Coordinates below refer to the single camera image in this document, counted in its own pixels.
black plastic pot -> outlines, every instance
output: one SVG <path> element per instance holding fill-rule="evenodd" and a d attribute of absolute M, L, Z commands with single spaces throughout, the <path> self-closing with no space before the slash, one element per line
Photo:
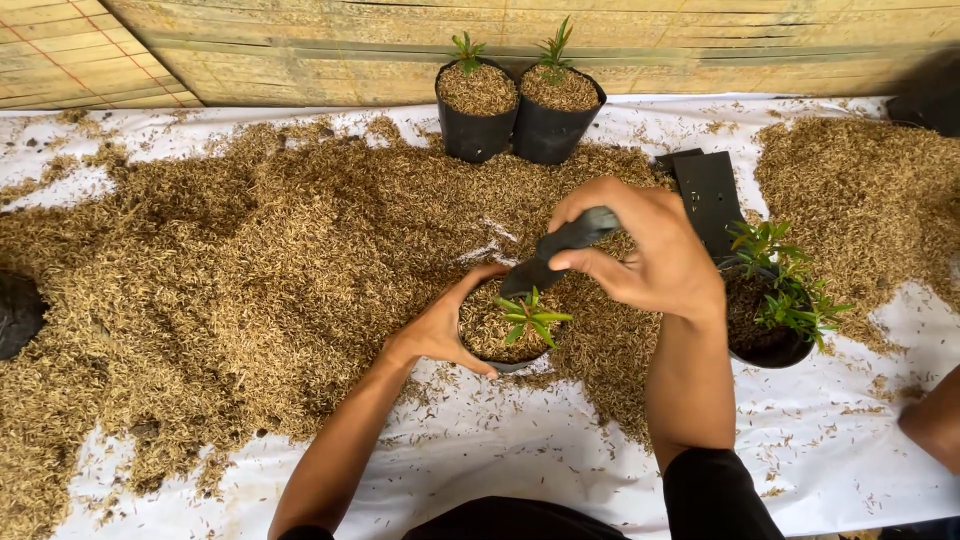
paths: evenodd
<path fill-rule="evenodd" d="M 500 280 L 500 279 L 494 279 L 493 281 L 495 281 L 495 282 L 500 282 L 501 280 Z M 482 287 L 483 285 L 487 284 L 488 282 L 489 282 L 489 281 L 480 283 L 480 284 L 477 285 L 476 288 L 474 288 L 473 290 L 476 291 L 477 289 L 479 289 L 479 288 Z M 566 327 L 566 321 L 561 321 L 561 323 L 560 323 L 560 325 L 557 327 L 557 329 L 554 330 L 554 332 L 553 332 L 553 341 L 554 341 L 554 343 L 557 343 L 557 344 L 559 345 L 559 343 L 560 343 L 560 337 L 561 337 L 561 334 L 563 334 L 565 327 Z M 481 360 L 483 360 L 484 362 L 490 364 L 490 366 L 493 366 L 494 368 L 496 368 L 496 371 L 498 371 L 498 372 L 500 372 L 500 373 L 513 373 L 514 371 L 519 371 L 519 370 L 527 367 L 528 365 L 534 363 L 534 361 L 536 361 L 538 358 L 540 358 L 541 356 L 543 356 L 544 353 L 548 353 L 548 352 L 550 351 L 550 346 L 544 343 L 544 344 L 543 344 L 543 350 L 542 350 L 542 351 L 536 353 L 535 355 L 530 355 L 530 356 L 525 356 L 525 357 L 521 357 L 521 358 L 516 358 L 516 361 L 515 361 L 514 363 L 509 363 L 509 364 L 508 364 L 508 363 L 505 363 L 505 362 L 493 361 L 493 360 L 490 360 L 490 359 L 488 359 L 488 358 L 485 358 L 483 355 L 477 354 L 476 351 L 471 350 L 470 347 L 468 347 L 467 344 L 464 343 L 463 335 L 462 335 L 462 334 L 461 334 L 461 336 L 460 336 L 460 342 L 464 344 L 464 347 L 465 347 L 468 351 L 470 351 L 470 353 L 471 353 L 472 355 L 474 355 L 474 356 L 480 358 Z"/>
<path fill-rule="evenodd" d="M 720 264 L 717 264 L 717 269 L 722 272 L 741 264 L 743 264 L 743 261 L 740 258 L 728 258 Z M 773 272 L 765 268 L 756 268 L 755 271 L 768 279 L 771 284 L 776 278 Z M 787 336 L 787 338 L 772 343 L 767 347 L 752 349 L 746 352 L 730 349 L 730 355 L 741 362 L 768 369 L 780 369 L 797 365 L 803 361 L 804 358 L 810 356 L 810 353 L 813 351 L 813 340 L 804 339 L 804 337 L 796 331 L 789 331 Z"/>
<path fill-rule="evenodd" d="M 46 310 L 32 281 L 0 272 L 0 360 L 16 356 L 33 339 Z"/>
<path fill-rule="evenodd" d="M 519 82 L 500 64 L 485 58 L 478 58 L 477 60 L 502 71 L 504 77 L 513 81 L 516 94 L 519 95 Z M 513 109 L 494 116 L 474 116 L 454 110 L 448 103 L 440 99 L 440 90 L 437 86 L 441 74 L 457 62 L 455 60 L 441 67 L 440 71 L 437 72 L 437 78 L 433 82 L 433 91 L 437 94 L 437 108 L 440 111 L 440 131 L 444 136 L 444 150 L 448 156 L 470 163 L 482 163 L 507 148 L 510 133 L 514 130 L 519 100 L 517 100 Z"/>
<path fill-rule="evenodd" d="M 514 154 L 543 165 L 558 165 L 573 154 L 593 118 L 607 103 L 607 94 L 589 75 L 576 69 L 574 73 L 587 78 L 597 91 L 599 104 L 592 109 L 577 112 L 548 109 L 520 94 L 520 111 L 514 126 Z"/>

seedling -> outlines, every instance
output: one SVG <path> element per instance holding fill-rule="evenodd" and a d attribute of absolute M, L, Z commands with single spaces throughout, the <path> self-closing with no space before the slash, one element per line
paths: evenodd
<path fill-rule="evenodd" d="M 457 45 L 457 52 L 447 54 L 460 59 L 459 64 L 461 69 L 464 70 L 464 74 L 469 75 L 474 69 L 478 69 L 480 67 L 480 61 L 477 60 L 477 55 L 483 52 L 487 43 L 470 43 L 470 34 L 466 31 L 464 31 L 463 39 L 460 39 L 458 36 L 453 36 L 451 39 L 453 39 L 453 43 Z"/>
<path fill-rule="evenodd" d="M 743 260 L 747 277 L 757 268 L 774 274 L 776 293 L 764 295 L 766 304 L 757 310 L 754 322 L 768 329 L 791 328 L 804 340 L 815 341 L 822 352 L 824 332 L 836 330 L 840 322 L 837 314 L 853 306 L 835 305 L 824 292 L 827 283 L 810 277 L 810 257 L 799 247 L 781 242 L 790 228 L 789 222 L 735 225 L 738 231 L 730 231 L 735 236 L 731 249 L 740 248 L 737 256 Z"/>
<path fill-rule="evenodd" d="M 570 66 L 569 60 L 561 60 L 560 58 L 564 53 L 566 42 L 570 39 L 570 33 L 573 32 L 573 29 L 566 29 L 566 21 L 568 20 L 570 20 L 570 15 L 567 15 L 564 22 L 560 24 L 555 37 L 543 41 L 546 43 L 545 45 L 536 43 L 539 48 L 543 49 L 543 52 L 540 53 L 540 61 L 537 63 L 548 68 L 543 72 L 543 78 L 549 81 L 551 85 L 558 85 L 566 75 L 564 70 Z"/>
<path fill-rule="evenodd" d="M 556 349 L 557 344 L 553 342 L 553 336 L 550 335 L 550 330 L 546 325 L 549 324 L 550 321 L 573 320 L 573 315 L 554 313 L 543 309 L 540 305 L 540 294 L 536 287 L 534 287 L 532 293 L 528 293 L 519 303 L 511 302 L 499 296 L 496 297 L 496 302 L 507 310 L 507 312 L 503 314 L 503 320 L 514 325 L 510 333 L 507 334 L 507 338 L 503 340 L 507 345 L 515 342 L 518 337 L 523 335 L 527 327 L 530 326 L 533 327 L 534 331 L 543 338 L 543 341 L 545 341 L 551 349 Z"/>

bamboo wall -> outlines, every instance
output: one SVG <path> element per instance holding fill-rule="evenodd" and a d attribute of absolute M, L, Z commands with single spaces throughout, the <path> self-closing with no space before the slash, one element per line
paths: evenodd
<path fill-rule="evenodd" d="M 451 35 L 468 30 L 485 56 L 521 67 L 567 14 L 566 55 L 608 93 L 882 94 L 922 59 L 960 50 L 960 0 L 102 2 L 153 56 L 125 40 L 135 54 L 209 106 L 431 102 Z"/>
<path fill-rule="evenodd" d="M 0 0 L 0 109 L 200 105 L 97 0 Z"/>

white sheet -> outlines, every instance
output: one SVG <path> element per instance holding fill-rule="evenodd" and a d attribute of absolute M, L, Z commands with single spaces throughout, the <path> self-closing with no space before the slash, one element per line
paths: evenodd
<path fill-rule="evenodd" d="M 753 179 L 760 128 L 799 115 L 880 117 L 880 98 L 772 99 L 773 96 L 613 96 L 587 139 L 640 146 L 651 156 L 701 147 L 728 150 L 741 206 L 767 214 Z M 132 150 L 132 160 L 201 152 L 211 135 L 226 135 L 238 123 L 289 122 L 333 110 L 207 109 L 180 121 L 164 110 L 118 110 L 105 120 L 119 130 L 114 140 Z M 436 107 L 336 110 L 335 123 L 355 134 L 371 115 L 391 116 L 409 140 L 422 142 L 414 126 L 438 131 Z M 92 112 L 100 117 L 103 112 Z M 715 134 L 708 124 L 723 122 Z M 36 150 L 56 135 L 70 137 L 54 152 Z M 26 147 L 35 138 L 40 146 Z M 52 121 L 45 113 L 0 112 L 2 184 L 37 177 L 56 154 L 90 154 L 98 141 Z M 24 204 L 63 204 L 84 188 L 96 188 L 103 171 L 81 170 L 2 209 Z M 932 388 L 955 364 L 960 317 L 928 289 L 906 283 L 876 319 L 910 350 L 878 356 L 834 337 L 836 355 L 815 355 L 787 370 L 761 371 L 738 362 L 736 450 L 767 497 L 774 520 L 787 536 L 871 528 L 960 514 L 956 480 L 897 429 L 903 403 L 888 404 L 869 393 L 875 376 L 888 387 L 919 380 Z M 600 430 L 580 384 L 545 391 L 503 385 L 458 372 L 460 388 L 436 382 L 422 361 L 414 373 L 433 381 L 448 399 L 429 407 L 405 406 L 391 413 L 383 433 L 394 445 L 379 445 L 337 533 L 338 538 L 396 538 L 468 500 L 510 495 L 561 503 L 620 528 L 630 537 L 668 537 L 657 467 L 616 425 Z M 879 412 L 867 412 L 880 406 Z M 856 412 L 843 414 L 845 408 Z M 145 498 L 122 494 L 114 518 L 100 524 L 102 510 L 84 507 L 106 497 L 116 466 L 131 458 L 132 441 L 87 438 L 78 476 L 70 485 L 72 515 L 56 538 L 263 538 L 280 492 L 305 445 L 279 436 L 254 438 L 231 457 L 222 486 L 224 501 L 195 499 L 193 480 L 166 481 Z M 112 446 L 112 451 L 105 449 Z M 776 471 L 768 480 L 768 473 Z"/>

